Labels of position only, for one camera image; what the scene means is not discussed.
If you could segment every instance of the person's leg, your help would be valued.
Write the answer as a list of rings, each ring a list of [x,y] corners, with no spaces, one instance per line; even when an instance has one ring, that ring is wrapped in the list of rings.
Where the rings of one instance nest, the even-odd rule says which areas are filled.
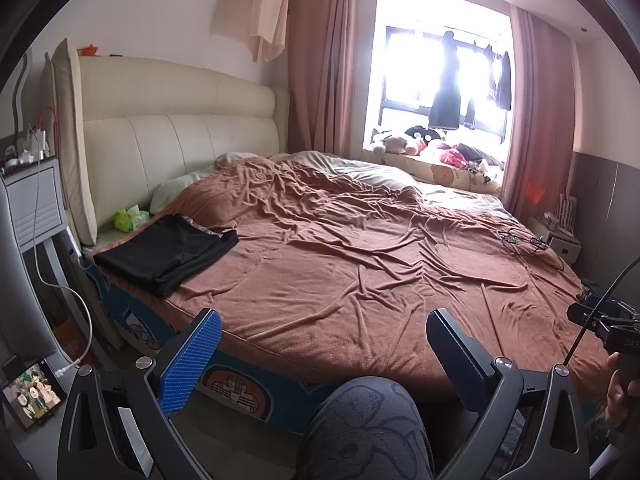
[[[400,384],[360,377],[311,420],[296,480],[432,480],[433,459],[413,399]]]

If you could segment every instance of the metal bolt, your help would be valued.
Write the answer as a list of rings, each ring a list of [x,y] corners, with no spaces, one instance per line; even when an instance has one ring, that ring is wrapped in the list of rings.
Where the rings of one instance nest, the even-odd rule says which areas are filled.
[[[85,377],[91,373],[94,368],[91,365],[82,365],[78,370],[78,375]]]
[[[151,357],[143,355],[140,359],[136,361],[136,368],[140,370],[145,370],[146,368],[149,368],[152,363],[153,363],[153,359]]]
[[[495,360],[495,363],[498,365],[498,368],[506,368],[508,370],[509,368],[513,367],[513,363],[506,357],[498,357]]]
[[[564,365],[556,365],[554,370],[556,371],[556,374],[561,377],[567,377],[569,375],[569,368]]]

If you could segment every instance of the gray table leg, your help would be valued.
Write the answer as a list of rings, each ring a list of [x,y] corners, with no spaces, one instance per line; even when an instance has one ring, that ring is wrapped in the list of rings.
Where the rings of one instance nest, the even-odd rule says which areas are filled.
[[[66,281],[65,273],[62,270],[62,266],[60,265],[60,260],[58,259],[58,254],[56,253],[56,248],[53,245],[53,240],[51,238],[47,238],[42,242],[44,245],[44,249],[47,253],[47,258],[49,259],[49,264],[51,265],[51,269],[53,270],[53,275],[56,277],[56,281],[59,285],[69,286]],[[76,324],[80,327],[80,330],[84,334],[85,338],[89,337],[89,325],[86,322],[84,315],[80,311],[80,307],[78,306],[78,301],[75,296],[66,290],[66,288],[61,288],[60,291],[65,298],[66,304],[71,311],[71,315],[76,320]],[[94,340],[91,343],[91,350],[94,353],[95,357],[100,361],[102,366],[104,366],[107,370],[115,370],[117,367],[108,357],[107,353],[104,351],[98,340],[94,337]]]

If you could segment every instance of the hand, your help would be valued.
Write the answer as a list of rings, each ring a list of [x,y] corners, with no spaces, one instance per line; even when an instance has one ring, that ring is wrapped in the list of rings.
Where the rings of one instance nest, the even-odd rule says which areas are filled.
[[[620,376],[618,374],[618,355],[619,354],[616,352],[615,354],[610,355],[607,359],[607,366],[612,370],[615,370],[611,376],[611,382],[609,383],[609,391],[607,392],[607,409],[605,411],[607,424],[611,428],[617,428],[628,415],[628,409],[626,409],[624,405],[625,394],[622,391]],[[640,380],[631,381],[626,392],[631,397],[640,398]]]

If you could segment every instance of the cartoon wallpaper on phone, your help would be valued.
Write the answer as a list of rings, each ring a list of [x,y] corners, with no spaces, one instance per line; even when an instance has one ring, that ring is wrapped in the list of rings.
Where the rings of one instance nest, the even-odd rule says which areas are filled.
[[[2,393],[25,428],[62,402],[37,364],[14,379]]]

